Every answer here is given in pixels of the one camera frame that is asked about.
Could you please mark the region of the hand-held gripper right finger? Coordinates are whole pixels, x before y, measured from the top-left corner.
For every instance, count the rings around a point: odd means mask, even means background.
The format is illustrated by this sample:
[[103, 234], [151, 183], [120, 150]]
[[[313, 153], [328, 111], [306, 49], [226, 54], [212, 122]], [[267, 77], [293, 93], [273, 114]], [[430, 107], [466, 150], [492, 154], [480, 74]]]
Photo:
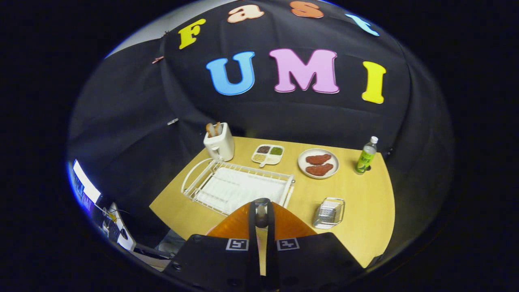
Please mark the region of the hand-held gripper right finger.
[[315, 233], [286, 208], [267, 205], [266, 277], [276, 290], [342, 290], [363, 267], [331, 232]]

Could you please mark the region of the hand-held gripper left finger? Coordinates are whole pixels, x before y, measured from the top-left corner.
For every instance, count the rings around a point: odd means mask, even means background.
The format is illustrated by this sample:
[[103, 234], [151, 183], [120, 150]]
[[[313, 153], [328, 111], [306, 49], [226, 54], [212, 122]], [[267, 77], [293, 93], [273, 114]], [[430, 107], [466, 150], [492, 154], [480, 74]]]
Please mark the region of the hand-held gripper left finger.
[[255, 204], [248, 202], [207, 235], [191, 235], [165, 275], [190, 290], [260, 290], [255, 216]]

